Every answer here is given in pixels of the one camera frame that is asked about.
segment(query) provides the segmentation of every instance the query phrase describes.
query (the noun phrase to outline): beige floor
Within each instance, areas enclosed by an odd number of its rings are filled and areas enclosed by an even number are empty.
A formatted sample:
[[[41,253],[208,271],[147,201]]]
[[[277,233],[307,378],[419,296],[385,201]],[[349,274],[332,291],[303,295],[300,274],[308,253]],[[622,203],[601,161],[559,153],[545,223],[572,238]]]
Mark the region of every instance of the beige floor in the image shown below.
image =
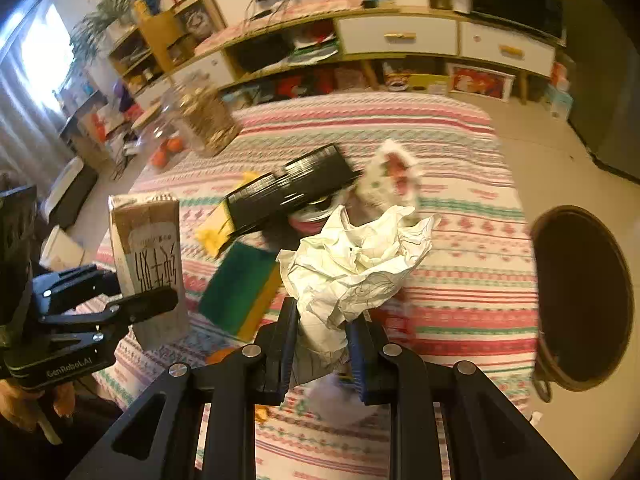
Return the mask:
[[[539,104],[522,106],[478,96],[463,100],[493,118],[502,149],[520,193],[524,213],[533,222],[561,204],[588,209],[613,232],[625,253],[636,298],[640,294],[640,186],[598,169],[572,129]],[[108,194],[126,192],[142,169],[138,160],[117,182],[101,175],[83,207],[72,236],[94,254],[107,229]],[[543,404],[540,433],[580,480],[609,479],[640,431],[640,343],[632,341],[618,370],[600,386],[583,393],[554,388]]]

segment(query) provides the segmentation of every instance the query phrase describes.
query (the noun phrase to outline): wooden handle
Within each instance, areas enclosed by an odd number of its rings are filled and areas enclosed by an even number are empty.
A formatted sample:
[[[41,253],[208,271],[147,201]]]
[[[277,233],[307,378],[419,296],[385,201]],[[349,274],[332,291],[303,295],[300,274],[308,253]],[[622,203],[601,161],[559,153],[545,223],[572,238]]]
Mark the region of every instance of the wooden handle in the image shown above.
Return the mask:
[[[391,40],[412,40],[415,41],[415,32],[388,32],[385,34],[387,41]]]
[[[521,48],[515,48],[514,46],[509,45],[499,45],[498,48],[505,56],[517,57],[519,59],[524,57],[524,51]]]

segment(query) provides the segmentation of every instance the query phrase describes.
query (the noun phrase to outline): metal screw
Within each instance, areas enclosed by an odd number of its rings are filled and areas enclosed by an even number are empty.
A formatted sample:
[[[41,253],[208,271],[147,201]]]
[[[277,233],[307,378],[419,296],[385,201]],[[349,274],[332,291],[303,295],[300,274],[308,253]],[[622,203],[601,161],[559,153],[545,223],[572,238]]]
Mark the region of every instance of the metal screw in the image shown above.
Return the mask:
[[[242,348],[242,355],[244,357],[256,357],[260,355],[260,352],[262,352],[262,348],[258,345],[247,345]]]
[[[460,361],[458,363],[458,371],[463,375],[473,375],[476,373],[476,365],[471,361]]]
[[[395,357],[402,353],[402,347],[398,346],[395,343],[387,343],[382,347],[382,353],[384,355],[388,355],[389,357]]]
[[[185,373],[187,373],[188,366],[184,363],[176,363],[169,367],[169,375],[171,377],[182,377]]]

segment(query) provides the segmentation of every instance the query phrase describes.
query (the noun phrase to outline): drawer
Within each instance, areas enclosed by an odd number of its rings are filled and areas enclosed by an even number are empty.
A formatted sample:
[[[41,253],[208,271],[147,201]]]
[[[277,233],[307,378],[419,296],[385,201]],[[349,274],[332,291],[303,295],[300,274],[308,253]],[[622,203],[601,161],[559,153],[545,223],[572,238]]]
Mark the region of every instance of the drawer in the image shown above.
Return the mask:
[[[524,34],[460,22],[460,56],[514,66],[549,77],[556,50]]]
[[[230,85],[235,81],[221,51],[213,52],[193,63],[189,63],[186,67],[172,74],[172,77],[177,83],[182,83],[196,72],[208,74],[212,83],[217,86]]]
[[[163,77],[149,88],[144,89],[139,95],[135,97],[136,102],[140,105],[140,108],[146,110],[153,102],[161,98],[162,95],[171,87],[171,82],[168,78]]]
[[[361,16],[338,20],[345,54],[423,52],[456,55],[455,20],[427,16]]]

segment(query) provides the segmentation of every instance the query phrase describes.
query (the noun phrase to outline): framed picture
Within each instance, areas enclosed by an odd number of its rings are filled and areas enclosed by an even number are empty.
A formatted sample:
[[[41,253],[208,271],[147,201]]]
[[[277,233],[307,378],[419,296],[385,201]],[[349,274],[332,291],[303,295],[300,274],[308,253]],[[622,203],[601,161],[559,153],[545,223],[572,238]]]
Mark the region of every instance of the framed picture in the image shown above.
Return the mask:
[[[451,91],[479,94],[508,101],[514,75],[487,68],[447,63]]]
[[[172,11],[191,34],[196,44],[201,44],[212,34],[226,28],[226,21],[216,0],[180,0]]]

